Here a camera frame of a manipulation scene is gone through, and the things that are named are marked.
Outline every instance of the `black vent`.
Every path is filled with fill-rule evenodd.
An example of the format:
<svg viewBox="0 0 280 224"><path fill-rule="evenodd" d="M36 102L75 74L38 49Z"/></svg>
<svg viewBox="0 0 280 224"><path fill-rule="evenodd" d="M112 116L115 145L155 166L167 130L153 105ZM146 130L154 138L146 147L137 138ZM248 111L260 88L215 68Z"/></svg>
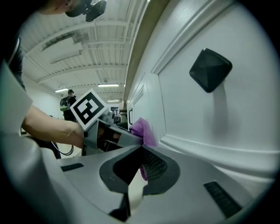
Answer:
<svg viewBox="0 0 280 224"><path fill-rule="evenodd" d="M84 165L82 165L81 163L75 163L75 164L71 164L68 166L62 166L61 169L63 172L69 171L69 170L74 170L74 169L78 169L80 167L83 167Z"/></svg>
<svg viewBox="0 0 280 224"><path fill-rule="evenodd" d="M148 181L160 178L167 170L167 164L148 150L143 150L143 166Z"/></svg>
<svg viewBox="0 0 280 224"><path fill-rule="evenodd" d="M233 216L242 209L216 181L206 183L204 187L226 218Z"/></svg>

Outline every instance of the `cabinet door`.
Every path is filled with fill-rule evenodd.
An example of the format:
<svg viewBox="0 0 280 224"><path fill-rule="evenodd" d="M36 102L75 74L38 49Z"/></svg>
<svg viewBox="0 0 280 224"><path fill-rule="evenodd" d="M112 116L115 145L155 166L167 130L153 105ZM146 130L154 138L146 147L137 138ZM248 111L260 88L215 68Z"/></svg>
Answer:
<svg viewBox="0 0 280 224"><path fill-rule="evenodd" d="M204 48L233 66L211 93L189 74ZM166 124L162 142L217 165L258 195L279 169L279 68L257 20L244 6L232 5L159 73Z"/></svg>
<svg viewBox="0 0 280 224"><path fill-rule="evenodd" d="M158 75L145 73L132 99L128 102L131 123L145 119L157 142L165 135L165 118Z"/></svg>

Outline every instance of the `white cabinet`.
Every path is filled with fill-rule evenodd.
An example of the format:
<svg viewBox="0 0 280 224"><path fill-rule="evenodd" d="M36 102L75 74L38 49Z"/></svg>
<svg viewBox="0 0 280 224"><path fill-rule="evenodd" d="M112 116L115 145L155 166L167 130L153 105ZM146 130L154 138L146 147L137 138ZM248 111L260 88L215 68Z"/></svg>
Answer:
<svg viewBox="0 0 280 224"><path fill-rule="evenodd" d="M149 122L156 141L165 135L165 118L158 75L145 73L127 106L128 120L140 117Z"/></svg>
<svg viewBox="0 0 280 224"><path fill-rule="evenodd" d="M192 3L170 3L160 18L129 94L133 121L143 117L160 146L209 161L257 196L280 165L279 57L243 5ZM160 35L167 29L176 31L172 40ZM203 48L233 65L212 93L189 75Z"/></svg>

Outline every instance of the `purple cloth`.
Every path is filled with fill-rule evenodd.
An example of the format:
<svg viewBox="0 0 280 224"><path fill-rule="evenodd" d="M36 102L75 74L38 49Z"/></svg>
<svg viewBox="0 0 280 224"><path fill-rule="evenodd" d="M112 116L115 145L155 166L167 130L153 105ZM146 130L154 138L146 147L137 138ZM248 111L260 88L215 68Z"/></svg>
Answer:
<svg viewBox="0 0 280 224"><path fill-rule="evenodd" d="M157 146L156 140L154 139L149 123L143 118L140 117L132 126L129 127L129 130L133 135L142 137L145 145ZM143 179L147 180L147 174L145 172L144 166L141 165L139 169Z"/></svg>

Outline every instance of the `person's arm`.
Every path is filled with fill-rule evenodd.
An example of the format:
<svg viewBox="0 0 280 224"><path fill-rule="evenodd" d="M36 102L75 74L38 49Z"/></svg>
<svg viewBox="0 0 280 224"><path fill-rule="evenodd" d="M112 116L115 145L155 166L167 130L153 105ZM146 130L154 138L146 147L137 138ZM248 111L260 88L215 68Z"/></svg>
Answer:
<svg viewBox="0 0 280 224"><path fill-rule="evenodd" d="M83 130L78 123L55 119L31 106L22 128L35 138L82 148Z"/></svg>

